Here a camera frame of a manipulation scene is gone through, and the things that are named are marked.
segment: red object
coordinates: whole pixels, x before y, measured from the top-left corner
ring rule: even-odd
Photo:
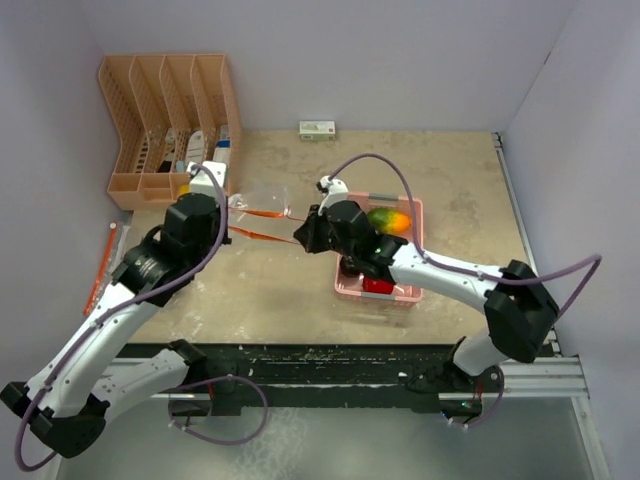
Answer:
[[[364,277],[362,280],[362,289],[369,293],[390,295],[393,292],[393,284],[385,282],[384,280],[373,280],[371,278]]]

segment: black base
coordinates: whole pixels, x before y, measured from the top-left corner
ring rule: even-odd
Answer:
[[[206,355],[210,375],[250,378],[260,385],[271,407],[407,408],[439,413],[443,405],[438,394],[457,393],[468,400],[476,387],[476,379],[461,378],[452,370],[452,345],[193,346]],[[151,358],[163,348],[162,344],[129,344],[118,356]],[[484,392],[495,393],[499,385],[491,373],[494,369],[479,379]],[[207,393],[207,389],[193,393]],[[214,415],[239,415],[242,407],[261,405],[247,385],[230,381],[215,386]]]

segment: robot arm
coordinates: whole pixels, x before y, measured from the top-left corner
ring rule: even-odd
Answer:
[[[180,385],[192,369],[202,368],[204,355],[185,342],[174,342],[124,373],[103,377],[131,336],[193,280],[189,272],[216,242],[226,202],[217,198],[211,177],[221,184],[217,173],[222,169],[214,162],[203,166],[209,173],[200,170],[195,175],[197,192],[181,196],[167,209],[164,223],[126,253],[112,284],[60,353],[27,383],[12,382],[0,392],[0,399],[31,431],[64,457],[86,450],[122,412]],[[230,243],[226,230],[221,238]],[[109,315],[124,302],[161,287],[162,293]]]
[[[487,328],[454,347],[452,362],[475,377],[507,358],[530,363],[558,318],[558,306],[542,284],[507,286],[481,273],[510,280],[535,278],[531,268],[515,260],[507,267],[477,265],[432,252],[419,252],[407,240],[380,234],[358,204],[347,200],[344,182],[323,177],[317,184],[324,199],[312,205],[294,237],[308,253],[328,250],[343,256],[342,268],[392,284],[426,288],[463,302],[485,314]],[[477,277],[444,270],[440,264],[478,272]]]

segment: clear plastic bag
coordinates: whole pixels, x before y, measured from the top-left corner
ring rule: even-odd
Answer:
[[[300,222],[292,221],[290,201],[285,185],[249,185],[229,197],[230,234],[260,240],[292,241],[293,232]]]

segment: white wall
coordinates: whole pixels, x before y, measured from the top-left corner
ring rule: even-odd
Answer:
[[[83,3],[107,53],[228,53],[248,128],[496,131],[575,0]]]
[[[558,324],[580,354],[618,479],[640,471],[640,3],[585,0],[505,136],[539,270],[594,251],[601,270]],[[566,298],[577,278],[552,291]]]
[[[0,387],[36,373],[77,328],[119,215],[105,194],[118,142],[101,59],[76,1],[0,2]],[[17,425],[2,406],[3,479],[25,478]]]

